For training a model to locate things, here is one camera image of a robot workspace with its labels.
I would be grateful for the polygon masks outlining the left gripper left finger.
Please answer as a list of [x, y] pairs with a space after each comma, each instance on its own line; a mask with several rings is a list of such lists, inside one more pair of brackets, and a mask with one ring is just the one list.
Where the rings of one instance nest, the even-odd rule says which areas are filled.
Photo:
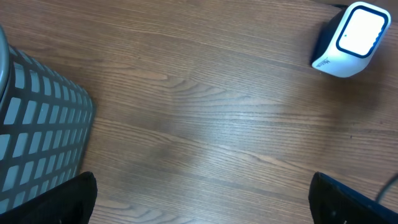
[[1, 215], [1, 224], [87, 224], [98, 188], [92, 172], [80, 175]]

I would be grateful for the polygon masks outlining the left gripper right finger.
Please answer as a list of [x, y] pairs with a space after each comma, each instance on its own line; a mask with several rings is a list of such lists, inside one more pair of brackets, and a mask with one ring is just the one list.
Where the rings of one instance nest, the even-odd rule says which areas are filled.
[[381, 205], [386, 192], [397, 183], [394, 175], [372, 200], [332, 177], [313, 175], [308, 201], [314, 224], [397, 224], [397, 213]]

